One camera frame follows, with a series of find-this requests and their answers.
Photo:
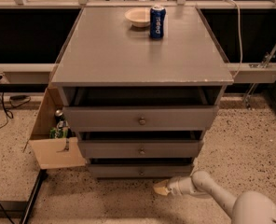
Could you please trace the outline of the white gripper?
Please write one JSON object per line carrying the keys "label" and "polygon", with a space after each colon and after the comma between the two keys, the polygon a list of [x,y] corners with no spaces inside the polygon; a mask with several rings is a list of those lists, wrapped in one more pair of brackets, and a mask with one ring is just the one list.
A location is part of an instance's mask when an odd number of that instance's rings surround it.
{"label": "white gripper", "polygon": [[153,186],[153,190],[162,196],[167,196],[171,193],[174,196],[191,195],[194,193],[194,185],[192,179],[189,176],[176,176],[170,180],[165,179],[156,183]]}

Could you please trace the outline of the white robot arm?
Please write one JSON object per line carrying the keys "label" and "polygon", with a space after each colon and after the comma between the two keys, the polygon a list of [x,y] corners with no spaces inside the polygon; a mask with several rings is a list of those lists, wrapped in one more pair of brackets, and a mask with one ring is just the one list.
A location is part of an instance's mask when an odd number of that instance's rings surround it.
{"label": "white robot arm", "polygon": [[276,224],[276,204],[269,197],[252,190],[235,197],[205,171],[160,181],[154,185],[154,191],[162,196],[210,196],[228,215],[231,224]]}

